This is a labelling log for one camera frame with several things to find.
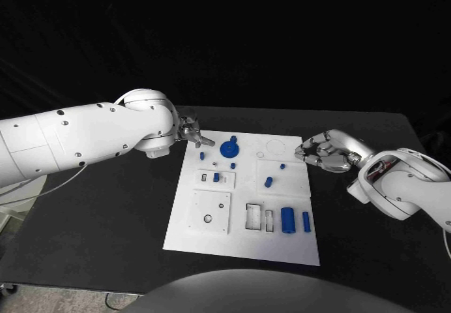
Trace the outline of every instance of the white board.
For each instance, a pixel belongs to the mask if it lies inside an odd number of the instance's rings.
[[[206,130],[202,131],[202,135],[216,141],[216,146],[202,146],[196,149],[194,144],[187,143],[163,249],[320,265],[307,167],[294,157],[294,149],[302,142],[301,137]],[[219,148],[232,135],[238,139],[239,154],[235,158],[225,158]],[[204,152],[203,160],[200,160],[200,152]],[[236,164],[235,169],[230,169],[232,162]],[[284,170],[277,168],[281,163],[287,166]],[[216,183],[197,182],[202,173],[219,173],[220,179],[223,175],[232,177],[229,174],[235,173],[233,186],[229,183],[225,186],[222,180]],[[274,184],[269,188],[264,186],[266,175],[274,175]],[[206,231],[202,223],[193,230],[190,221],[194,219],[196,222],[202,222],[206,208],[210,207],[215,214],[222,214],[216,208],[219,195],[213,196],[213,200],[204,200],[212,203],[212,206],[202,205],[199,210],[196,201],[199,190],[216,192],[222,196],[230,195],[228,231],[222,231],[226,228],[219,227],[217,231]],[[248,204],[261,206],[259,230],[255,230],[256,227],[246,229]],[[292,234],[282,233],[279,216],[282,207],[294,209],[297,231]],[[266,231],[269,220],[266,211],[271,211],[272,215],[272,232]],[[311,232],[308,233],[304,232],[302,211],[310,214]],[[222,226],[225,225],[223,219],[225,217],[220,217]]]

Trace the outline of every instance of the circular hole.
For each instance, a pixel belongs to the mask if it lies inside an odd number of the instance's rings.
[[[204,216],[204,222],[206,222],[206,223],[210,223],[210,222],[212,222],[212,215],[206,215],[206,216]]]

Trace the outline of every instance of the black curtain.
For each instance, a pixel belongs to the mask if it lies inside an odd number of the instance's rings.
[[[171,9],[3,1],[0,118],[148,87],[176,105],[403,113],[421,136],[448,121],[445,2]]]

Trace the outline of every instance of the blue cylinder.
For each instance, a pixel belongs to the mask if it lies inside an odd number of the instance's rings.
[[[282,233],[295,233],[294,210],[292,207],[284,207],[279,210],[282,217]]]
[[[311,232],[308,212],[302,212],[302,221],[304,221],[304,231],[308,233],[308,232]]]
[[[272,177],[268,177],[265,181],[265,187],[269,188],[271,184],[272,184]]]
[[[230,141],[220,145],[219,151],[226,158],[233,158],[238,155],[239,146],[236,145],[236,136],[232,136]]]

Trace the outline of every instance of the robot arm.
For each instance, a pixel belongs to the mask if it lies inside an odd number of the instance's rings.
[[[315,144],[318,156],[307,154]],[[428,162],[409,149],[376,154],[362,140],[340,130],[311,137],[295,149],[295,157],[336,173],[356,165],[360,171],[347,192],[359,201],[372,202],[387,216],[399,220],[422,209],[451,232],[451,182],[436,161]]]
[[[124,104],[96,103],[0,121],[0,188],[124,155],[168,154],[176,141],[200,135],[193,112],[180,116],[166,95],[138,89]]]

